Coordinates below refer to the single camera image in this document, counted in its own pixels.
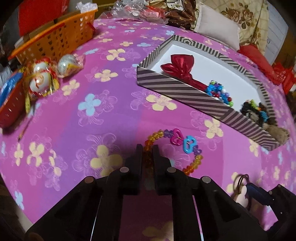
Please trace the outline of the red plastic basket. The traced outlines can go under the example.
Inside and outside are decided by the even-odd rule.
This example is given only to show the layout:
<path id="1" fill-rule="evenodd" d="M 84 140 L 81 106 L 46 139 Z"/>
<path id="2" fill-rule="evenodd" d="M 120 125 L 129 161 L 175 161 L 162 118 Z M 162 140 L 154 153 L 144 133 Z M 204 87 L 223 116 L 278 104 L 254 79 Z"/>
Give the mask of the red plastic basket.
<path id="1" fill-rule="evenodd" d="M 21 79 L 1 106 L 0 127 L 9 128 L 24 112 L 25 92 Z"/>

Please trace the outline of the clear plastic bag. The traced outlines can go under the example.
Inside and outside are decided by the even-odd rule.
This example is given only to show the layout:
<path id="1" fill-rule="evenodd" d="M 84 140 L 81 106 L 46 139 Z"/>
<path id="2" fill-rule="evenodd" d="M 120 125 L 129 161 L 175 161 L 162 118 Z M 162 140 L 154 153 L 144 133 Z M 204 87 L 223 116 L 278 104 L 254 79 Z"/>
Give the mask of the clear plastic bag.
<path id="1" fill-rule="evenodd" d="M 166 25 L 169 21 L 163 9 L 154 8 L 148 1 L 116 1 L 111 9 L 114 18 L 135 19 Z"/>

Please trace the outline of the red shopping bag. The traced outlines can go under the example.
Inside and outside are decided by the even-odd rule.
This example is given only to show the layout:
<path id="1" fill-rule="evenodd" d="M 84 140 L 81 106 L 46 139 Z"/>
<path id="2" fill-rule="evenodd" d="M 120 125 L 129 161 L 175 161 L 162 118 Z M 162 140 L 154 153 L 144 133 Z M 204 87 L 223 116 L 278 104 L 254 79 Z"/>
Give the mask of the red shopping bag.
<path id="1" fill-rule="evenodd" d="M 295 85 L 295 71 L 293 70 L 293 67 L 284 68 L 282 64 L 278 62 L 273 64 L 273 70 L 282 85 L 283 92 L 287 95 Z"/>

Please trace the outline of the brown leopard bow clip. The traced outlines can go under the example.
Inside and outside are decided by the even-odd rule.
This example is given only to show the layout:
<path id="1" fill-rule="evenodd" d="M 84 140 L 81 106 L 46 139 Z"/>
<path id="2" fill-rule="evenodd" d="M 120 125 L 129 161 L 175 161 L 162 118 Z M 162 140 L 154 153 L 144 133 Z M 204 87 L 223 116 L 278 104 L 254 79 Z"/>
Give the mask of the brown leopard bow clip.
<path id="1" fill-rule="evenodd" d="M 290 133 L 288 132 L 288 130 L 278 127 L 275 123 L 275 118 L 272 118 L 270 115 L 268 123 L 264 123 L 263 127 L 261 128 L 267 131 L 281 145 L 284 145 L 290 137 Z"/>

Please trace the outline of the silver wrapped ball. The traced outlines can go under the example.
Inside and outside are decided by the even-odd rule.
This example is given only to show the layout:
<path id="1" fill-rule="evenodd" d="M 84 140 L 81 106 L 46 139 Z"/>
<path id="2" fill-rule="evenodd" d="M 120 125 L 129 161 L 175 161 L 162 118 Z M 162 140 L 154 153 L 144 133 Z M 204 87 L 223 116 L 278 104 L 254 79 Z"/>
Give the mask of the silver wrapped ball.
<path id="1" fill-rule="evenodd" d="M 84 59 L 85 55 L 64 55 L 57 64 L 58 77 L 65 78 L 79 72 L 84 67 Z"/>

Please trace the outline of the red cushion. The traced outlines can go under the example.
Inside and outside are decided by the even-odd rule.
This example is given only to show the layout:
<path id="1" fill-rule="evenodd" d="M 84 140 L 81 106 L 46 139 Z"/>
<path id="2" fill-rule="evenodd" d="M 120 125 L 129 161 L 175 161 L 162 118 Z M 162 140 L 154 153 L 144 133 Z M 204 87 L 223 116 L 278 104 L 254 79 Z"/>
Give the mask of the red cushion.
<path id="1" fill-rule="evenodd" d="M 273 67 L 269 64 L 267 59 L 262 55 L 262 53 L 255 47 L 255 45 L 241 46 L 238 53 L 243 54 L 254 62 L 258 69 L 275 85 L 280 85 L 280 78 L 276 75 Z"/>

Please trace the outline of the white pillow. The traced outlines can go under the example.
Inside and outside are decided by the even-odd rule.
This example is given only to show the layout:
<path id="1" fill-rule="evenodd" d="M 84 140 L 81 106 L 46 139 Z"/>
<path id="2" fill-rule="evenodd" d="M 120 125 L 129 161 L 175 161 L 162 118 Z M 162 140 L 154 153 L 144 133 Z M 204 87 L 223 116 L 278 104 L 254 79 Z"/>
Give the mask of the white pillow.
<path id="1" fill-rule="evenodd" d="M 240 49 L 239 25 L 203 3 L 199 4 L 199 14 L 194 31 L 222 42 L 235 51 Z"/>

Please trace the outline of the red white round ornament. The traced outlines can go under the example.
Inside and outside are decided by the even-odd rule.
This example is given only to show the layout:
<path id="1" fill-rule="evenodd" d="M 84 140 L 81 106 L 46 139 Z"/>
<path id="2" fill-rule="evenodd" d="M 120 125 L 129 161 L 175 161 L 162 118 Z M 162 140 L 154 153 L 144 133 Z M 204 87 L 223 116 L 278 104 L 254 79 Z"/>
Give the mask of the red white round ornament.
<path id="1" fill-rule="evenodd" d="M 25 92 L 25 110 L 28 114 L 33 102 L 53 94 L 59 89 L 60 83 L 55 62 L 48 57 L 29 63 L 26 68 L 28 75 L 23 81 L 23 89 Z"/>

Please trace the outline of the floral beige quilt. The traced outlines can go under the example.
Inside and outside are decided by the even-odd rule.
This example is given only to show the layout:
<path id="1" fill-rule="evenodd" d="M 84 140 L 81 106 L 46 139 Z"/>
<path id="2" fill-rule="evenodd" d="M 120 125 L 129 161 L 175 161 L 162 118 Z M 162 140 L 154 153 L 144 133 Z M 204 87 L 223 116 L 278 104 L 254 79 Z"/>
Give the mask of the floral beige quilt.
<path id="1" fill-rule="evenodd" d="M 240 26 L 241 46 L 253 44 L 261 54 L 265 53 L 269 19 L 267 1 L 148 1 L 148 3 L 166 12 L 169 25 L 186 30 L 194 30 L 197 25 L 199 5 L 205 4 Z"/>

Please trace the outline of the pink floral bedsheet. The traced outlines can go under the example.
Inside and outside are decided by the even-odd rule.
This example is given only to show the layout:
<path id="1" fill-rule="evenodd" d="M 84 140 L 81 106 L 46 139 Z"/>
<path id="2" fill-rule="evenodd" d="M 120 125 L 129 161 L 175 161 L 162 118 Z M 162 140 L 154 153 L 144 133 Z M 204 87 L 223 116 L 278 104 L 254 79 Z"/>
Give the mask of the pink floral bedsheet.
<path id="1" fill-rule="evenodd" d="M 31 222 L 39 220 L 69 191 L 70 204 L 46 222 L 50 240 L 89 240 L 84 226 L 98 190 L 84 182 L 123 165 L 125 159 L 159 130 L 179 128 L 192 135 L 203 152 L 193 173 L 208 175 L 233 194 L 239 174 L 266 190 L 281 184 L 295 191 L 295 125 L 283 90 L 273 85 L 247 57 L 207 37 L 147 22 L 96 20 L 99 35 L 79 47 L 84 68 L 53 95 L 40 99 L 10 134 L 1 132 L 1 176 L 14 208 Z M 274 151 L 206 114 L 137 85 L 136 68 L 173 34 L 201 42 L 248 68 L 264 83 L 278 122 L 290 139 Z"/>

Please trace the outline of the black crochet scrunchie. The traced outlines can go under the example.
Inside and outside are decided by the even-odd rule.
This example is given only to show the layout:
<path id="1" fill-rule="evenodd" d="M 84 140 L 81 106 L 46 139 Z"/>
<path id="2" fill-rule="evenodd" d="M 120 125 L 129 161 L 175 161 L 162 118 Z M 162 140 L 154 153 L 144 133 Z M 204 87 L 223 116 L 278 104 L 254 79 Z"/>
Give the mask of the black crochet scrunchie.
<path id="1" fill-rule="evenodd" d="M 264 123 L 268 123 L 269 115 L 261 102 L 257 105 L 253 99 L 247 100 L 243 103 L 240 112 L 261 127 Z"/>

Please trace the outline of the striped shallow box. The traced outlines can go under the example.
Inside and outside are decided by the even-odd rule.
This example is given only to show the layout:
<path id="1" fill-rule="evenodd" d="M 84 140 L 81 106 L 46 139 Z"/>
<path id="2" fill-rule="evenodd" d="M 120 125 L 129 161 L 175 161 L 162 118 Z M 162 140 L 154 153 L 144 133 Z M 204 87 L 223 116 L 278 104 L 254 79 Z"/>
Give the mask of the striped shallow box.
<path id="1" fill-rule="evenodd" d="M 198 90 L 161 69 L 171 63 L 171 55 L 194 56 L 192 77 L 207 85 Z M 268 92 L 250 70 L 203 43 L 173 35 L 158 45 L 137 67 L 137 84 L 201 111 L 272 151 L 280 146 L 267 131 L 244 116 L 240 110 L 247 100 L 261 102 L 275 118 Z"/>

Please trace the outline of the orange plastic basket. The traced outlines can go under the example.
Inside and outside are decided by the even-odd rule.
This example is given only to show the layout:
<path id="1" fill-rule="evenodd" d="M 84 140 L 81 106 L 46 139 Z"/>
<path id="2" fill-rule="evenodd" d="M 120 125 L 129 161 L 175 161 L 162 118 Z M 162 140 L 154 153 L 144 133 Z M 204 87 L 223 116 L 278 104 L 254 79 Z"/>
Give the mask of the orange plastic basket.
<path id="1" fill-rule="evenodd" d="M 93 23 L 97 11 L 73 15 L 47 28 L 12 51 L 8 60 L 16 58 L 21 65 L 26 65 L 48 57 L 58 62 L 62 56 L 72 53 L 94 37 L 96 29 Z"/>

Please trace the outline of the red shiny bow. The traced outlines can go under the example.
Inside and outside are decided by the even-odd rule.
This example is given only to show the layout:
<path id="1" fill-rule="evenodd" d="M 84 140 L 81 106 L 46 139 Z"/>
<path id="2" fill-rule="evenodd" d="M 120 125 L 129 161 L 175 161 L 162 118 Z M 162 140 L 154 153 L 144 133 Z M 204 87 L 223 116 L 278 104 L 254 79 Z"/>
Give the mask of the red shiny bow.
<path id="1" fill-rule="evenodd" d="M 171 63 L 162 64 L 161 69 L 170 76 L 205 92 L 208 86 L 195 80 L 191 75 L 194 63 L 193 55 L 173 54 Z"/>

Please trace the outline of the red gift bag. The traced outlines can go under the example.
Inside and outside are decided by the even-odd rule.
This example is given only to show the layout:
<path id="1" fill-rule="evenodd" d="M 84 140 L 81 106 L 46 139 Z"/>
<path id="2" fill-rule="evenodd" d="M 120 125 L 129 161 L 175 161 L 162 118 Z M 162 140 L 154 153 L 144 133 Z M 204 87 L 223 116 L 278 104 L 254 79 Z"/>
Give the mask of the red gift bag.
<path id="1" fill-rule="evenodd" d="M 24 36 L 67 13 L 69 0 L 25 0 L 18 7 L 18 28 Z"/>

